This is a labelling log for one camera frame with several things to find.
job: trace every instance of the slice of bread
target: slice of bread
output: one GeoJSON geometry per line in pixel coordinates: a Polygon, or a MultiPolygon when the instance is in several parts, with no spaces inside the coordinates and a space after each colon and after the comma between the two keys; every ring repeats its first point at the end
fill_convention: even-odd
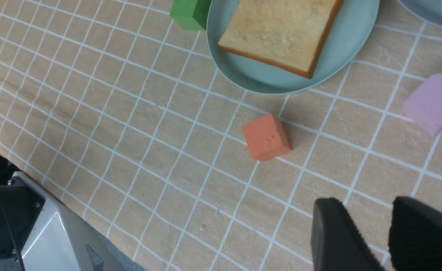
{"type": "Polygon", "coordinates": [[[239,0],[220,48],[311,78],[343,0],[239,0]]]}

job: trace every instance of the pink foam block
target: pink foam block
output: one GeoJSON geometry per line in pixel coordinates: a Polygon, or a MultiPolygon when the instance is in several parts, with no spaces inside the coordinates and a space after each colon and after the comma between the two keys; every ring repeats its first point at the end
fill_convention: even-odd
{"type": "Polygon", "coordinates": [[[432,75],[403,104],[403,112],[432,136],[442,130],[442,74],[432,75]]]}

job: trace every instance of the orange cube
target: orange cube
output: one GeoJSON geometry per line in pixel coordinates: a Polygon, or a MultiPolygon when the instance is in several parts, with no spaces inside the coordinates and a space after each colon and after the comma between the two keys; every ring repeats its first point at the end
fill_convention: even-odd
{"type": "Polygon", "coordinates": [[[268,161],[291,151],[283,123],[272,113],[259,117],[241,128],[250,155],[256,160],[268,161]]]}

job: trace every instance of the gray plate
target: gray plate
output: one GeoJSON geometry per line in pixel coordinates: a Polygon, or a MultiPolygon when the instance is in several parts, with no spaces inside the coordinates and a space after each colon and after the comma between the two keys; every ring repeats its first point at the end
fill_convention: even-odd
{"type": "Polygon", "coordinates": [[[212,0],[207,17],[207,41],[214,62],[234,84],[262,94],[288,94],[313,87],[341,70],[369,37],[380,0],[345,0],[319,58],[312,79],[221,50],[218,40],[238,0],[212,0]]]}
{"type": "Polygon", "coordinates": [[[409,12],[442,27],[442,0],[399,0],[409,12]]]}

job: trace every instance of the green cube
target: green cube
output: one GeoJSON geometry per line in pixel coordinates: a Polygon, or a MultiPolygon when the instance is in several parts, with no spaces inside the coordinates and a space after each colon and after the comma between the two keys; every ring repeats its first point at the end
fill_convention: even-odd
{"type": "Polygon", "coordinates": [[[186,30],[206,30],[211,0],[174,0],[171,18],[186,30]]]}

